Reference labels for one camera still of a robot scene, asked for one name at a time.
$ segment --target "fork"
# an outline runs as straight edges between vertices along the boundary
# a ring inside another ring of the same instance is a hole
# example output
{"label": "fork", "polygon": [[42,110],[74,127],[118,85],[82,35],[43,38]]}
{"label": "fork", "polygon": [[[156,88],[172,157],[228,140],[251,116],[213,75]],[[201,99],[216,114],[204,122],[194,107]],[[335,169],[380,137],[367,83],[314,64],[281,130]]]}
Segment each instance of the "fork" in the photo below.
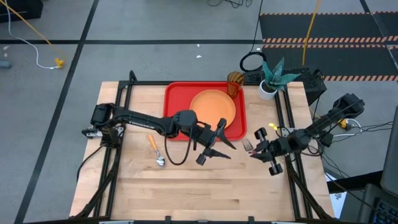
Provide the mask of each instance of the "fork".
{"label": "fork", "polygon": [[250,143],[250,141],[248,139],[242,139],[242,143],[243,143],[243,148],[246,152],[248,153],[252,153],[252,151],[254,150],[253,145]]}

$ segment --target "orange handle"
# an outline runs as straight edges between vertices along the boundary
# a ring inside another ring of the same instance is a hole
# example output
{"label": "orange handle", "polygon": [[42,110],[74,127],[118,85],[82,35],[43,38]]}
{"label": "orange handle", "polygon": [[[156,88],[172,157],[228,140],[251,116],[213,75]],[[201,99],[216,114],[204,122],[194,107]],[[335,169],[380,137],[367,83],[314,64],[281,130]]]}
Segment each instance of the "orange handle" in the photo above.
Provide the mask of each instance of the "orange handle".
{"label": "orange handle", "polygon": [[152,147],[155,149],[155,151],[157,150],[157,147],[156,147],[156,143],[155,143],[155,140],[154,140],[154,137],[151,135],[151,134],[148,134],[148,139],[149,139],[149,141],[150,141],[150,144],[152,145]]}

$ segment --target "yellow cable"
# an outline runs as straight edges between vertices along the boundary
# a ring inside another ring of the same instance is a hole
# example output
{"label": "yellow cable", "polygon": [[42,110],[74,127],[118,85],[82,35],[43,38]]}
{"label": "yellow cable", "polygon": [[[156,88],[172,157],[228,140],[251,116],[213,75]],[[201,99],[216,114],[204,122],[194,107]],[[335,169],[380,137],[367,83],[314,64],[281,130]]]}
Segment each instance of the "yellow cable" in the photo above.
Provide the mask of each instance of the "yellow cable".
{"label": "yellow cable", "polygon": [[31,24],[29,24],[18,12],[16,12],[11,7],[9,7],[3,0],[0,0],[0,3],[3,4],[4,6],[6,6],[12,13],[17,15],[20,19],[22,19],[22,21],[24,21],[37,35],[39,35],[41,38],[43,38],[49,44],[49,46],[51,46],[54,50],[56,50],[61,55],[61,57],[64,60],[60,60],[59,58],[56,58],[55,63],[57,64],[58,67],[62,68],[67,59],[67,56],[60,49],[56,48],[56,46],[52,45],[51,42],[49,40],[47,40],[47,38],[45,38],[45,36],[43,34],[41,34],[39,31],[37,31],[35,29],[35,27],[33,27]]}
{"label": "yellow cable", "polygon": [[305,64],[305,51],[306,51],[306,49],[307,49],[307,44],[308,44],[308,38],[310,37],[310,33],[311,33],[311,29],[312,29],[312,24],[313,24],[313,21],[315,20],[315,16],[316,16],[316,14],[317,14],[317,12],[318,12],[318,8],[319,8],[319,5],[321,4],[321,0],[318,0],[318,2],[317,2],[317,6],[315,7],[315,10],[314,10],[314,12],[313,12],[313,14],[312,14],[312,19],[311,19],[311,23],[310,23],[310,27],[308,28],[308,32],[307,32],[307,37],[305,38],[305,44],[304,44],[304,50],[303,50],[303,66],[304,66],[304,64]]}

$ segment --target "white cable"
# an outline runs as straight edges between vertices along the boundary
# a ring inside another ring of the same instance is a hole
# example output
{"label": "white cable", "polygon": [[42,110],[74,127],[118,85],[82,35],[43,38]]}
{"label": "white cable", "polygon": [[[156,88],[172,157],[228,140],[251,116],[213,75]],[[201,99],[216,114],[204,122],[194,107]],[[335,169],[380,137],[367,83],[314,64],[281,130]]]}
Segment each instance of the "white cable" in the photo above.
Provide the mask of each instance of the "white cable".
{"label": "white cable", "polygon": [[11,13],[10,13],[10,10],[8,9],[8,7],[6,7],[6,9],[7,9],[7,13],[8,13],[8,33],[10,33],[11,37],[13,37],[13,38],[15,38],[17,40],[21,40],[21,41],[29,44],[30,46],[32,46],[36,50],[36,65],[39,66],[40,68],[51,69],[51,70],[53,70],[55,68],[59,68],[58,66],[56,66],[56,67],[44,67],[44,66],[39,65],[39,50],[37,50],[37,47],[34,46],[33,44],[29,43],[28,41],[22,39],[22,38],[14,36],[11,33]]}
{"label": "white cable", "polygon": [[357,134],[362,133],[362,127],[361,127],[361,125],[359,124],[359,122],[357,122],[355,119],[351,119],[351,118],[346,119],[346,121],[354,121],[354,122],[358,125],[358,127],[359,127],[359,130],[360,130],[359,133],[356,133],[356,134],[337,134],[337,135],[334,135],[333,137],[354,136],[354,135],[357,135]]}

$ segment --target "plate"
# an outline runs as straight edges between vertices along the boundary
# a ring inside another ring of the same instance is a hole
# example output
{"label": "plate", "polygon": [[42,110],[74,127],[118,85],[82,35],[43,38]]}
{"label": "plate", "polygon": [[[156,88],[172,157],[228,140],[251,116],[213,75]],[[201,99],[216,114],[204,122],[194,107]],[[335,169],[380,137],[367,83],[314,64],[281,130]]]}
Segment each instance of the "plate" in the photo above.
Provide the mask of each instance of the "plate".
{"label": "plate", "polygon": [[219,90],[205,90],[197,94],[191,101],[190,110],[197,114],[198,121],[211,125],[213,131],[221,118],[225,118],[225,127],[228,127],[236,114],[234,101]]}

